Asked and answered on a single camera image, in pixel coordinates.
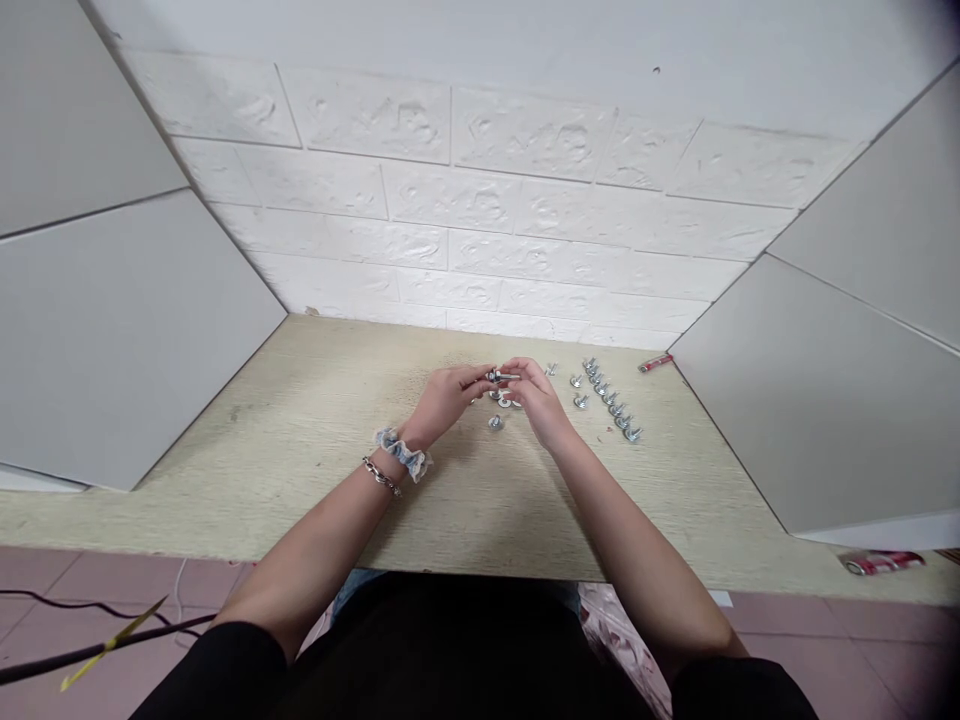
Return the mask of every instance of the white wire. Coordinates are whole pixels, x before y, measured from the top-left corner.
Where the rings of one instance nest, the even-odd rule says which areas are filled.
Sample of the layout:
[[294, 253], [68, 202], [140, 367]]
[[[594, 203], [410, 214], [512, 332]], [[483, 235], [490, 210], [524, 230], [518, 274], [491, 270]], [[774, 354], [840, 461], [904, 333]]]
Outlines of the white wire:
[[[183, 562], [180, 563], [180, 570], [177, 571], [177, 579], [173, 581], [173, 601], [177, 604], [177, 623], [183, 622], [183, 601], [180, 600], [180, 578], [183, 577], [183, 569], [187, 566], [187, 559], [184, 558]], [[185, 644], [180, 640], [180, 633], [176, 633], [173, 636], [173, 644], [177, 647], [182, 647], [184, 650], [189, 650], [191, 645]]]

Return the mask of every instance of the white brick wall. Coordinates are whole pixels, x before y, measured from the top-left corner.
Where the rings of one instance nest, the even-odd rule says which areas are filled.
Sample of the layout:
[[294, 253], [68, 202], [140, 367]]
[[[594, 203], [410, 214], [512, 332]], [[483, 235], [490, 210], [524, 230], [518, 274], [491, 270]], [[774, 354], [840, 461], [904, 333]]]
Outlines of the white brick wall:
[[296, 313], [663, 350], [862, 150], [344, 70], [124, 58]]

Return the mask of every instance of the light wood tabletop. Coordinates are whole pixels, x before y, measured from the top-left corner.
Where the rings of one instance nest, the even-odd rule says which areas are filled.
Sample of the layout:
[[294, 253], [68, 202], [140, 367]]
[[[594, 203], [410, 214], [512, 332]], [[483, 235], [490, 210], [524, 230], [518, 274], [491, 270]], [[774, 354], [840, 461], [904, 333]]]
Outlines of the light wood tabletop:
[[[580, 434], [630, 497], [717, 590], [947, 604], [960, 568], [930, 564], [860, 578], [837, 549], [783, 532], [696, 396], [657, 353], [290, 316], [130, 493], [0, 493], [0, 544], [258, 560], [369, 453], [374, 431], [413, 409], [429, 372], [516, 355], [559, 363], [552, 378]], [[595, 355], [644, 428], [628, 443], [571, 374]], [[504, 428], [487, 421], [500, 414]], [[603, 579], [575, 507], [522, 410], [487, 397], [407, 483], [361, 565], [407, 571]]]

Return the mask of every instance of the silver bracelet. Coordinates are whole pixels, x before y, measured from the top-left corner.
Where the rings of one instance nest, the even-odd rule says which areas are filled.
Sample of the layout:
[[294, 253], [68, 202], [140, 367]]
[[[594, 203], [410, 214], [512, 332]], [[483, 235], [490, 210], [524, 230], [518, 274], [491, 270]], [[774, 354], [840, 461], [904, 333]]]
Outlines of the silver bracelet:
[[397, 485], [393, 480], [388, 478], [386, 475], [384, 475], [382, 472], [380, 472], [380, 469], [376, 465], [374, 465], [372, 462], [370, 462], [370, 458], [364, 457], [363, 465], [365, 468], [367, 468], [367, 472], [373, 475], [374, 479], [378, 483], [380, 483], [381, 485], [386, 485], [390, 489], [390, 492], [393, 493], [394, 497], [400, 497], [400, 486]]

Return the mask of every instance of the tiled floor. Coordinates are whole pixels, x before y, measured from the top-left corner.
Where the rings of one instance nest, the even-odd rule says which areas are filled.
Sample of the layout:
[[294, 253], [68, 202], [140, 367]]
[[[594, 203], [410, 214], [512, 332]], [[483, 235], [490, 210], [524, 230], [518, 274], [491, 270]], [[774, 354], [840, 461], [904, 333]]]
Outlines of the tiled floor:
[[[139, 613], [171, 593], [180, 560], [0, 548], [0, 589], [30, 589], [62, 601], [101, 600]], [[247, 568], [187, 563], [186, 617], [215, 612]], [[930, 688], [960, 631], [939, 608], [732, 593], [725, 608], [754, 655], [781, 663], [822, 720], [925, 717]], [[176, 610], [168, 601], [171, 620]], [[0, 667], [102, 642], [126, 624], [97, 609], [59, 610], [0, 595]], [[0, 687], [4, 717], [21, 720], [126, 718], [186, 651], [172, 637], [105, 657], [67, 692], [72, 669]]]

